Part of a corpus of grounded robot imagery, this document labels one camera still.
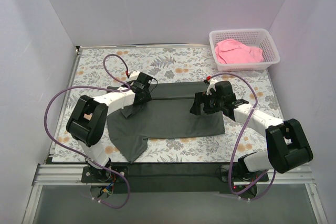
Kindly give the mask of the dark grey t shirt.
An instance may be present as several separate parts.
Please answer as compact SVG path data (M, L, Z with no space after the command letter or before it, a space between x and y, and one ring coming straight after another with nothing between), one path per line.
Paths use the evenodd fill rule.
M196 116L190 113L195 94L204 92L203 82L159 84L152 100L130 105L107 116L110 141L133 163L148 146L149 138L208 137L224 134L220 112Z

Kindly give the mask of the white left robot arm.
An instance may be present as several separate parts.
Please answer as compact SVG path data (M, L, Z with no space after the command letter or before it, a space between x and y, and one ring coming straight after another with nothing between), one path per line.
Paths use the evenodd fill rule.
M114 92L97 97L83 95L79 98L66 125L66 130L77 140L86 155L90 173L105 182L111 173L111 160L104 151L101 138L106 119L111 113L128 106L142 105L151 101L149 88L133 87L130 90L118 88Z

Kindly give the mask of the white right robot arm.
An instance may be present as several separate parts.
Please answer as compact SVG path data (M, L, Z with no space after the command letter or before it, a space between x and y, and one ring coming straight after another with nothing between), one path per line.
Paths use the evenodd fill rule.
M213 91L195 94L190 113L200 115L222 112L233 121L243 123L266 139L267 149L240 157L233 165L236 176L273 169L281 174L313 159L313 153L300 122L270 116L235 94L227 96Z

